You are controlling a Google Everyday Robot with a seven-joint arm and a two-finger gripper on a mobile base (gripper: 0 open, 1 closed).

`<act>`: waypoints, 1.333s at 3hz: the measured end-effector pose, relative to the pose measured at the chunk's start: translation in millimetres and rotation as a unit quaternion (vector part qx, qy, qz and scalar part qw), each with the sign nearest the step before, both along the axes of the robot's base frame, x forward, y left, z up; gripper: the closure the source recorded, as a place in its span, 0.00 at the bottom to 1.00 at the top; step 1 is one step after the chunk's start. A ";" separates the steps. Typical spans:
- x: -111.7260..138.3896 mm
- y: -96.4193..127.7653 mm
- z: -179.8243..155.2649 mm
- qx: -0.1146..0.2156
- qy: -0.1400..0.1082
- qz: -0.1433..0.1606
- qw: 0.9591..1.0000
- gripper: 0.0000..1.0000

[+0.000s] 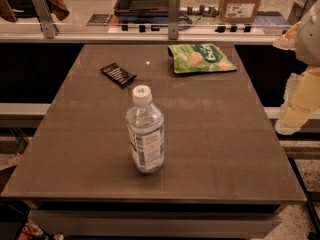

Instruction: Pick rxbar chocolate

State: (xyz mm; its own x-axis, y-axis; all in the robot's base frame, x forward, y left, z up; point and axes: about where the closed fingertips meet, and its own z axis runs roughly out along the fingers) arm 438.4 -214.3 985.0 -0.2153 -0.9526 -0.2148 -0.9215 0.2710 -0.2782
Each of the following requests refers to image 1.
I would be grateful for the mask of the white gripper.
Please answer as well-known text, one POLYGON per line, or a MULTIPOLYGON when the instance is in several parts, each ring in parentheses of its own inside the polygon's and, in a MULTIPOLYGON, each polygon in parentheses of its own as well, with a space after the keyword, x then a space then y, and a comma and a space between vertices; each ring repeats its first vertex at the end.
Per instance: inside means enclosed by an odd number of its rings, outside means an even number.
MULTIPOLYGON (((294 50, 299 25, 300 22, 295 23, 273 42, 273 46, 281 50, 294 50)), ((287 81, 285 99, 275 130, 281 135, 292 135, 320 107, 320 67, 308 66, 301 74, 292 73, 287 81)))

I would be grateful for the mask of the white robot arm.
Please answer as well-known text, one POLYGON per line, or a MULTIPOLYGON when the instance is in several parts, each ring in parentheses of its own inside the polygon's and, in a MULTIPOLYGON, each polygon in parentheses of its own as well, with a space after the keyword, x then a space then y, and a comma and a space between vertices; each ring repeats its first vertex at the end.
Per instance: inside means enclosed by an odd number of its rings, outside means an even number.
POLYGON ((296 59, 307 65, 303 73, 290 74, 275 124, 277 133, 291 135, 320 108, 320 1, 276 39, 273 46, 294 51, 296 59))

